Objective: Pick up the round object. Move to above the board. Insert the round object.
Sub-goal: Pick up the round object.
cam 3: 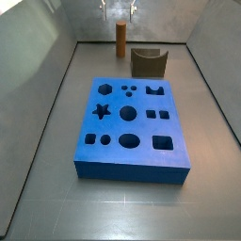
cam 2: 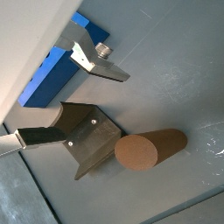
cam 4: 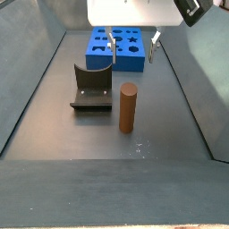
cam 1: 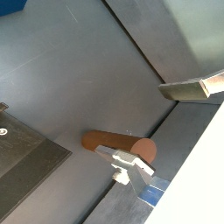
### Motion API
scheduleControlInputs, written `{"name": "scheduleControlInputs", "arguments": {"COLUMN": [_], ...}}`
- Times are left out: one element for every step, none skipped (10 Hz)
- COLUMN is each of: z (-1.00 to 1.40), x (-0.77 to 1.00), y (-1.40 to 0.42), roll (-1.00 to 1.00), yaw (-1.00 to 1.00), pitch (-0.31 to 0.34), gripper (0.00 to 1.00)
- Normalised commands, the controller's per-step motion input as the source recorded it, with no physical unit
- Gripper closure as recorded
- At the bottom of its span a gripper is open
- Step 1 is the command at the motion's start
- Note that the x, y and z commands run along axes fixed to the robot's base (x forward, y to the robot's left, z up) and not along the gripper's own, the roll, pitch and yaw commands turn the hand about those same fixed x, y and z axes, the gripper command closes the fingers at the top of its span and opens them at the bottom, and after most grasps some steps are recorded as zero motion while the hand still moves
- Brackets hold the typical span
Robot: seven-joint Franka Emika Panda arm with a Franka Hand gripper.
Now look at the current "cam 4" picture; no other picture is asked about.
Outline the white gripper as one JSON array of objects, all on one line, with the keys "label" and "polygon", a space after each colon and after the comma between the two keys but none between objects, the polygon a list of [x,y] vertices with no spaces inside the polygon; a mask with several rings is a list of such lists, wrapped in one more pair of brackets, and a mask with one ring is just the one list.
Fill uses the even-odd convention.
[{"label": "white gripper", "polygon": [[[87,0],[89,23],[92,26],[178,26],[182,22],[174,0]],[[150,40],[148,61],[153,62],[160,31]],[[116,40],[112,28],[106,27],[107,46],[116,63]]]}]

